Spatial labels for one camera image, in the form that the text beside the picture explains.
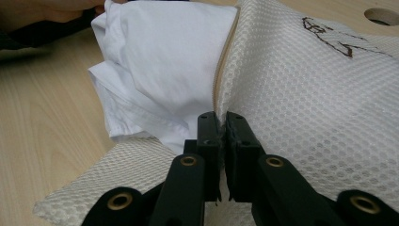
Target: screw hole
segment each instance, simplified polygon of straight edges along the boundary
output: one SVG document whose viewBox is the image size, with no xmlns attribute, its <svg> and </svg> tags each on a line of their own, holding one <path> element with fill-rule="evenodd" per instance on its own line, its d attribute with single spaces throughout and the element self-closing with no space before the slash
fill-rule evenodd
<svg viewBox="0 0 399 226">
<path fill-rule="evenodd" d="M 268 157 L 266 158 L 266 163 L 271 167 L 282 167 L 284 166 L 284 162 L 281 159 L 276 157 Z"/>
<path fill-rule="evenodd" d="M 121 192 L 108 200 L 107 207 L 111 210 L 121 210 L 132 203 L 133 197 L 128 192 Z"/>
<path fill-rule="evenodd" d="M 362 197 L 362 196 L 352 196 L 350 198 L 350 202 L 357 207 L 359 210 L 366 212 L 368 214 L 378 214 L 381 209 L 379 208 L 378 204 L 374 201 Z"/>
<path fill-rule="evenodd" d="M 183 157 L 182 159 L 180 159 L 180 163 L 183 166 L 191 167 L 197 164 L 197 158 L 192 156 Z"/>
</svg>

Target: light wood tabletop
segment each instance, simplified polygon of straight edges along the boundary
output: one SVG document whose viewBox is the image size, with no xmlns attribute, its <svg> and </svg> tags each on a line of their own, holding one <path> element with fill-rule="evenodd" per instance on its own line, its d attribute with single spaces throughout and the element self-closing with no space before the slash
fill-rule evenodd
<svg viewBox="0 0 399 226">
<path fill-rule="evenodd" d="M 359 33 L 399 37 L 399 25 L 367 20 L 369 8 L 399 13 L 397 0 L 280 0 Z M 203 0 L 234 5 L 233 0 Z M 38 49 L 0 51 L 0 225 L 50 225 L 34 203 L 95 164 L 115 144 L 104 128 L 88 68 L 103 56 L 91 29 Z"/>
</svg>

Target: white fabric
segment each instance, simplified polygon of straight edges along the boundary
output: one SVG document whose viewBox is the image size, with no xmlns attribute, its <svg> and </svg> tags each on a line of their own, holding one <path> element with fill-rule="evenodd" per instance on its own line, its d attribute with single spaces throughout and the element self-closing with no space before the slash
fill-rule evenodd
<svg viewBox="0 0 399 226">
<path fill-rule="evenodd" d="M 357 188 L 399 211 L 399 61 L 341 24 L 304 20 L 277 1 L 240 5 L 217 103 L 220 119 L 227 110 L 245 116 L 266 151 L 291 160 L 323 195 L 335 200 L 341 190 Z M 340 43 L 349 43 L 351 56 Z M 162 180 L 167 166 L 158 174 L 150 171 L 158 163 L 145 159 L 163 154 L 167 164 L 173 154 L 154 139 L 119 144 L 88 173 L 38 202 L 35 213 L 58 225 L 79 225 L 111 185 L 145 191 Z M 135 159 L 144 160 L 126 165 Z M 113 179 L 124 173 L 122 166 L 140 172 L 132 181 Z M 206 225 L 255 225 L 249 204 L 227 202 L 224 176 L 221 190 L 223 202 L 207 204 Z"/>
<path fill-rule="evenodd" d="M 188 2 L 105 3 L 92 67 L 109 135 L 155 136 L 176 153 L 211 111 L 217 62 L 237 9 Z"/>
</svg>

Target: folded white cloth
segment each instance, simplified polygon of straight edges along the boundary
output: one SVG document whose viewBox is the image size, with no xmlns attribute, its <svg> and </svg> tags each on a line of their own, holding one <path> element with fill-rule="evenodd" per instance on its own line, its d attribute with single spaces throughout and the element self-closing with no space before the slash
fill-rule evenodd
<svg viewBox="0 0 399 226">
<path fill-rule="evenodd" d="M 105 2 L 93 21 L 105 62 L 90 68 L 116 141 L 155 136 L 176 153 L 213 110 L 217 62 L 237 9 L 189 2 Z"/>
</svg>

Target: hand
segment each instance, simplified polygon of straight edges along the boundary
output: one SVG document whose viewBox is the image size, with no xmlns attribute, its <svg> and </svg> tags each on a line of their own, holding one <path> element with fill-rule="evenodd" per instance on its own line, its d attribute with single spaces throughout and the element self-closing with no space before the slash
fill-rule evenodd
<svg viewBox="0 0 399 226">
<path fill-rule="evenodd" d="M 9 33 L 39 21 L 66 23 L 89 8 L 96 8 L 97 14 L 103 13 L 104 0 L 1 0 L 0 30 Z"/>
</svg>

